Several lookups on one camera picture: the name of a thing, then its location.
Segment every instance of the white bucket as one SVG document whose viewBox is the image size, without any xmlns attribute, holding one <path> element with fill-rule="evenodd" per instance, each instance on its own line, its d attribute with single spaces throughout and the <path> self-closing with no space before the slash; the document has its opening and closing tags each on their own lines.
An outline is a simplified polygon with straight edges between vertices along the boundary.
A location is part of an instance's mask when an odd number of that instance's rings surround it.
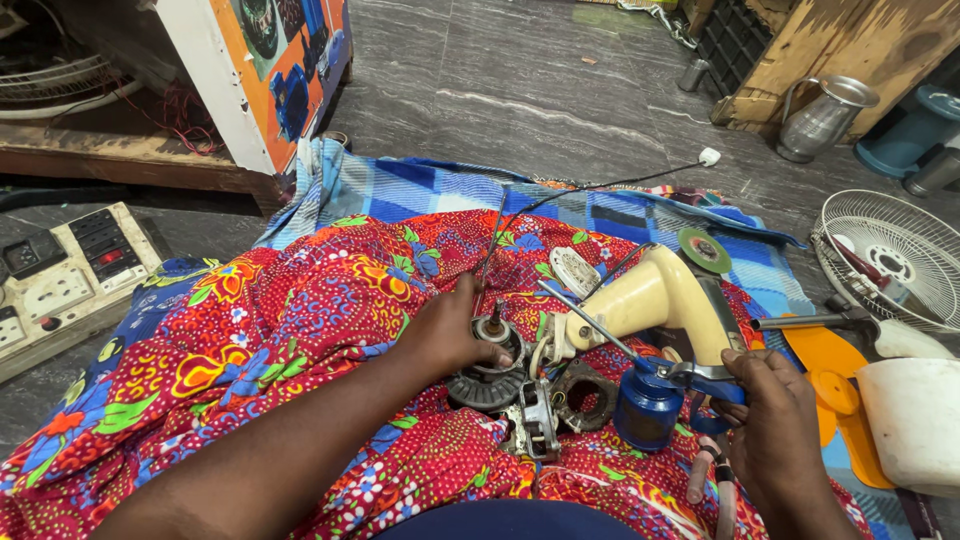
<svg viewBox="0 0 960 540">
<path fill-rule="evenodd" d="M 960 361 L 892 358 L 856 370 L 883 474 L 960 497 Z"/>
</svg>

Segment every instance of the white plug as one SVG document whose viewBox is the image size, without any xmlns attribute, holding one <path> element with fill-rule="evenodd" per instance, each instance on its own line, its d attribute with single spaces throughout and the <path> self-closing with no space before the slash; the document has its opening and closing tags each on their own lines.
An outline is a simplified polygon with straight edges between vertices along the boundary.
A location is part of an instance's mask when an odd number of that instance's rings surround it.
<svg viewBox="0 0 960 540">
<path fill-rule="evenodd" d="M 709 167 L 720 160 L 720 153 L 712 148 L 704 148 L 700 153 L 700 163 L 704 167 Z"/>
</svg>

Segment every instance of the green grinding disc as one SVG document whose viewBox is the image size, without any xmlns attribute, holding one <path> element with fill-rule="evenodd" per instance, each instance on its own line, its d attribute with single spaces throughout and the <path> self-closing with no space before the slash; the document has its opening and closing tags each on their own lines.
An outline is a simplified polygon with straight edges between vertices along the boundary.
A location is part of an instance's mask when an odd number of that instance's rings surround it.
<svg viewBox="0 0 960 540">
<path fill-rule="evenodd" d="M 733 268 L 730 254 L 720 242 L 699 229 L 687 227 L 677 232 L 680 249 L 695 264 L 714 274 L 726 274 Z"/>
</svg>

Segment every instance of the blue stool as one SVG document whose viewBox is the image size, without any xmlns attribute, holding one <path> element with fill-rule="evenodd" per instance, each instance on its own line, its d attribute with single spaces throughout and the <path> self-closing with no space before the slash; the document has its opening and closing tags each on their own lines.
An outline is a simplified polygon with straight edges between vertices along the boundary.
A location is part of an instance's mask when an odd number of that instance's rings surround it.
<svg viewBox="0 0 960 540">
<path fill-rule="evenodd" d="M 917 88 L 917 101 L 922 107 L 907 114 L 877 140 L 858 142 L 853 154 L 863 166 L 890 178 L 901 179 L 917 172 L 917 160 L 953 135 L 960 126 L 960 98 L 940 87 Z"/>
</svg>

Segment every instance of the power cord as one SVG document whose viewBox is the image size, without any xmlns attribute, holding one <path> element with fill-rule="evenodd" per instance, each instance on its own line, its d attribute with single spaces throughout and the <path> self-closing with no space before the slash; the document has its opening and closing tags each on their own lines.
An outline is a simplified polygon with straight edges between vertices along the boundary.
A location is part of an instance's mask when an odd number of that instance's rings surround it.
<svg viewBox="0 0 960 540">
<path fill-rule="evenodd" d="M 715 150 L 712 150 L 712 149 L 709 149 L 709 148 L 708 148 L 707 150 L 710 150 L 711 152 L 716 153 Z M 629 183 L 633 183 L 633 182 L 643 182 L 643 181 L 645 181 L 645 180 L 651 180 L 651 179 L 654 179 L 654 178 L 657 178 L 657 177 L 661 177 L 661 176 L 665 176 L 665 175 L 668 175 L 668 174 L 671 174 L 671 173 L 683 171 L 683 170 L 685 170 L 685 169 L 691 169 L 691 168 L 693 168 L 693 167 L 697 167 L 697 166 L 700 166 L 700 165 L 704 165 L 704 166 L 709 167 L 709 166 L 713 165 L 714 163 L 716 163 L 717 159 L 719 159 L 719 153 L 716 153 L 716 159 L 715 159 L 715 158 L 713 157 L 713 155 L 705 156 L 705 154 L 707 153 L 707 150 L 705 150 L 704 153 L 700 155 L 700 159 L 699 159 L 697 162 L 695 162 L 695 163 L 689 163 L 689 164 L 687 164 L 687 165 L 683 165 L 683 166 L 680 166 L 680 167 L 677 167 L 677 168 L 673 168 L 673 169 L 670 169 L 670 170 L 666 170 L 666 171 L 661 171 L 661 172 L 656 173 L 656 174 L 647 175 L 647 176 L 640 177 L 640 178 L 631 178 L 630 180 L 614 180 L 613 182 L 607 182 L 607 183 L 605 183 L 605 184 L 585 185 L 585 186 L 582 186 L 582 187 L 575 187 L 575 188 L 569 189 L 569 190 L 567 190 L 567 191 L 560 191 L 560 192 L 558 192 L 558 193 L 554 193 L 553 195 L 550 195 L 549 197 L 545 197 L 545 198 L 543 198 L 543 199 L 540 199 L 539 201 L 535 201 L 535 202 L 533 202 L 533 203 L 530 203 L 529 205 L 527 205 L 527 206 L 523 207 L 522 209 L 520 209 L 517 213 L 515 213 L 515 214 L 512 215 L 512 216 L 510 216 L 510 219 L 507 220 L 507 224 L 503 226 L 503 229 L 501 229 L 500 231 L 494 231 L 494 232 L 493 232 L 493 235 L 494 235 L 494 236 L 497 236 L 497 235 L 500 234 L 500 233 L 505 233 L 508 229 L 510 229 L 510 226 L 514 224 L 514 220 L 517 219 L 517 217 L 520 216 L 522 213 L 526 213 L 526 212 L 533 211 L 534 209 L 536 209 L 537 207 L 539 207 L 539 206 L 542 205 L 543 203 L 550 202 L 550 201 L 552 201 L 552 200 L 554 200 L 554 199 L 557 199 L 557 198 L 559 198 L 559 197 L 563 197 L 564 195 L 568 195 L 568 194 L 570 194 L 570 193 L 576 193 L 577 191 L 587 191 L 587 190 L 590 190 L 590 189 L 600 189 L 600 188 L 602 188 L 602 187 L 610 187 L 611 185 L 616 185 L 616 184 L 629 184 Z M 493 243 L 493 247 L 492 247 L 492 248 L 490 249 L 490 251 L 487 253 L 487 256 L 484 257 L 484 258 L 481 258 L 480 261 L 477 262 L 477 263 L 473 266 L 473 268 L 470 269 L 470 274 L 476 273 L 477 270 L 479 270 L 480 268 L 483 268 L 484 266 L 487 265 L 487 263 L 488 263 L 488 262 L 490 261 L 490 259 L 493 257 L 493 253 L 496 252 L 496 246 L 497 246 L 497 243 L 494 242 L 494 243 Z M 620 266 L 622 266 L 624 262 L 626 262 L 626 261 L 625 261 L 625 260 L 624 260 L 624 261 L 621 261 Z"/>
<path fill-rule="evenodd" d="M 655 245 L 655 244 L 656 244 L 656 242 L 646 242 L 646 243 L 644 243 L 644 244 L 640 244 L 640 245 L 636 246 L 633 250 L 630 251 L 630 253 L 627 254 L 626 257 L 624 257 L 623 259 L 621 259 L 620 262 L 618 262 L 618 263 L 616 264 L 616 266 L 614 266 L 614 268 L 611 269 L 610 272 L 607 272 L 607 274 L 606 274 L 603 278 L 601 278 L 601 280 L 600 280 L 599 282 L 597 282 L 596 285 L 593 286 L 593 288 L 590 290 L 589 293 L 587 293 L 587 296 L 585 296 L 585 297 L 581 300 L 581 302 L 585 302 L 585 301 L 587 300 L 587 298 L 593 296 L 593 293 L 595 293 L 596 291 L 600 290 L 600 287 L 602 287 L 603 284 L 606 283 L 607 280 L 610 279 L 610 278 L 613 276 L 613 274 L 616 274 L 616 273 L 620 270 L 620 268 L 623 268 L 623 265 L 624 265 L 624 264 L 626 264 L 628 261 L 630 261 L 630 259 L 634 258 L 634 256 L 635 256 L 636 254 L 640 253 L 641 250 L 643 250 L 644 248 L 649 248 L 650 246 L 653 246 L 653 245 Z"/>
</svg>

